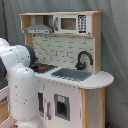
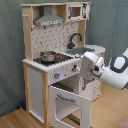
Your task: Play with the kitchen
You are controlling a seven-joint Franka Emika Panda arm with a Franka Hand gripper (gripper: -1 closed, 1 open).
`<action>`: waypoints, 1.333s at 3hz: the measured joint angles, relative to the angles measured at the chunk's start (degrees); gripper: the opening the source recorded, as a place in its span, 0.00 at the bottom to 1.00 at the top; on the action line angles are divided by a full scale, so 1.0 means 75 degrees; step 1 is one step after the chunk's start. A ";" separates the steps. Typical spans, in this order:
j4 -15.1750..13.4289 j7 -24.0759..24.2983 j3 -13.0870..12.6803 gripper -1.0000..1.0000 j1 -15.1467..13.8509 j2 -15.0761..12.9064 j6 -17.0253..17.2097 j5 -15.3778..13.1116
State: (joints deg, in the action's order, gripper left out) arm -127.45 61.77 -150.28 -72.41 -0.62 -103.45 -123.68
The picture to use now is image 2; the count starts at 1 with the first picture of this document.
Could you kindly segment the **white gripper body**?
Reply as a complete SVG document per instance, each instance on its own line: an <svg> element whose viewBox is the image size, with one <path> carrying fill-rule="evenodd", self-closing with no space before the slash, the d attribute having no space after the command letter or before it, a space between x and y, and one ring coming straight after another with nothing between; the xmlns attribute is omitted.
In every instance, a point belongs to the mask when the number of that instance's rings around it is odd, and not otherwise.
<svg viewBox="0 0 128 128"><path fill-rule="evenodd" d="M99 57L91 52L85 52L82 58L80 76L86 80L92 80L93 77L100 77L103 67L103 57Z"/></svg>

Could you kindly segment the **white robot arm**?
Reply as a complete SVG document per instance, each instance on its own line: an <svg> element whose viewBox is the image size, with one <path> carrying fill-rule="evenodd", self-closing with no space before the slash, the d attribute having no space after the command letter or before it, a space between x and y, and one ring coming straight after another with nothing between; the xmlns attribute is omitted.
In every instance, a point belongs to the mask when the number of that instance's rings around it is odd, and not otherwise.
<svg viewBox="0 0 128 128"><path fill-rule="evenodd" d="M80 76L86 80L93 77L120 90L128 89L128 48L122 55L110 59L109 65L104 64L104 58L85 52L83 54Z"/></svg>

